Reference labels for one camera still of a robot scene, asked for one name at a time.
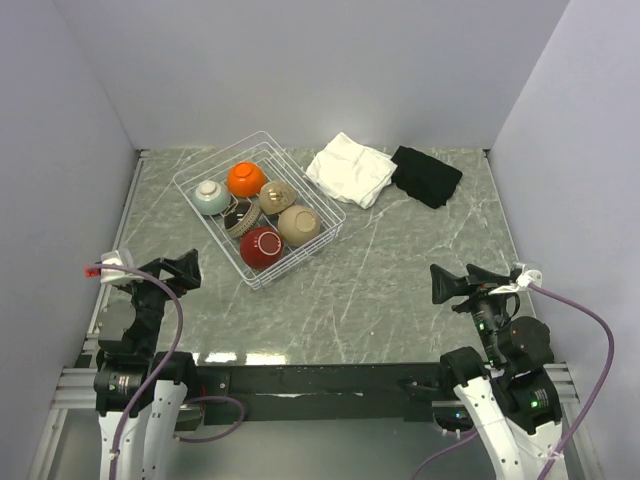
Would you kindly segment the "dark brown striped bowl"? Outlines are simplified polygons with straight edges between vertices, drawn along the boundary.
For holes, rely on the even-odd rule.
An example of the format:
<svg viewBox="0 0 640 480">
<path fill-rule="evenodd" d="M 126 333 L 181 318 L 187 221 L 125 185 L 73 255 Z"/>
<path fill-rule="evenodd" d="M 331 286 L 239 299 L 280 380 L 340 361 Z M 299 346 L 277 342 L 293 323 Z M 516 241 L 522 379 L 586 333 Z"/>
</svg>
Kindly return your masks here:
<svg viewBox="0 0 640 480">
<path fill-rule="evenodd" d="M 252 200 L 233 200 L 222 212 L 226 233 L 230 238 L 242 237 L 254 227 L 260 215 L 260 207 Z"/>
</svg>

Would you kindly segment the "orange ceramic bowl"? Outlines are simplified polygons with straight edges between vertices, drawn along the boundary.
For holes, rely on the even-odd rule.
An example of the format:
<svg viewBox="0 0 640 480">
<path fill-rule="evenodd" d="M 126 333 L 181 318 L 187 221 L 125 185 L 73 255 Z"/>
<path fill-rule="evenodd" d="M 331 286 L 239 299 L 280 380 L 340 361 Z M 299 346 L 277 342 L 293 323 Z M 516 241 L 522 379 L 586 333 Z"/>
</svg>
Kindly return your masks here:
<svg viewBox="0 0 640 480">
<path fill-rule="evenodd" d="M 227 188 L 236 197 L 258 195 L 267 179 L 262 169 L 252 162 L 235 164 L 227 175 Z"/>
</svg>

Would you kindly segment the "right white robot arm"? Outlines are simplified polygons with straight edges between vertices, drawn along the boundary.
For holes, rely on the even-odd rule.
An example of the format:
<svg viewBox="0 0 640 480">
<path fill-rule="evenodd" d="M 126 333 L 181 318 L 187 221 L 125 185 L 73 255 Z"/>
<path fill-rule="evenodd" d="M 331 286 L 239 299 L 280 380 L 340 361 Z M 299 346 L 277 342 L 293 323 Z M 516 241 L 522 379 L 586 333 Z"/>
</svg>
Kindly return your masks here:
<svg viewBox="0 0 640 480">
<path fill-rule="evenodd" d="M 554 360 L 550 330 L 519 315 L 520 293 L 542 284 L 542 273 L 525 264 L 500 275 L 469 264 L 464 276 L 430 267 L 432 301 L 459 297 L 457 314 L 471 315 L 484 351 L 464 347 L 441 356 L 440 391 L 458 398 L 489 454 L 499 479 L 535 479 L 558 457 L 561 402 L 545 367 Z"/>
</svg>

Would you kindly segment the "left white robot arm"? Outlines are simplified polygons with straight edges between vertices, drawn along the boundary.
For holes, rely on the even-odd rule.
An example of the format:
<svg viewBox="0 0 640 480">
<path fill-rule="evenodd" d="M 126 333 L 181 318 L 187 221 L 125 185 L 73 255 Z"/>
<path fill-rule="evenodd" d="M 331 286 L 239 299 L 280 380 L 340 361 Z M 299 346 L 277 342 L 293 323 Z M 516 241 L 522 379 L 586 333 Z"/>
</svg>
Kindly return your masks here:
<svg viewBox="0 0 640 480">
<path fill-rule="evenodd" d="M 191 354 L 175 345 L 157 349 L 168 302 L 201 285 L 199 253 L 160 257 L 136 268 L 128 250 L 104 254 L 86 276 L 127 293 L 106 307 L 98 336 L 94 377 L 101 431 L 103 479 L 164 479 L 182 402 L 193 399 L 200 378 Z"/>
</svg>

